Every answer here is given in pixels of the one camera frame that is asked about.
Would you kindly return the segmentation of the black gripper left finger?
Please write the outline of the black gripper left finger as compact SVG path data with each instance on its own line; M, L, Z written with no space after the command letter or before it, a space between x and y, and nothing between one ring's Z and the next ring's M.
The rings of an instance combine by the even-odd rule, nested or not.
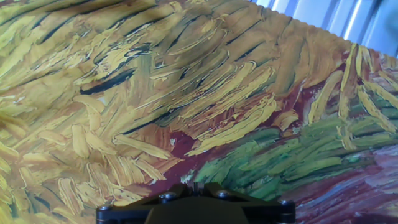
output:
M159 205L194 196L196 193L196 183L179 183L166 191L128 205L117 206L106 203L96 208L96 224L145 223L150 212Z

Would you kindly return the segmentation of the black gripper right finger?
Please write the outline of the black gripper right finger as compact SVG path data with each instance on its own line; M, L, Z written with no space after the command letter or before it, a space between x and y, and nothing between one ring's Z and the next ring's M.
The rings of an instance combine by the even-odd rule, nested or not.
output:
M248 223L295 223L293 200L265 201L222 187L219 183L196 183L196 195L214 199L216 212L226 212L234 219L245 218Z

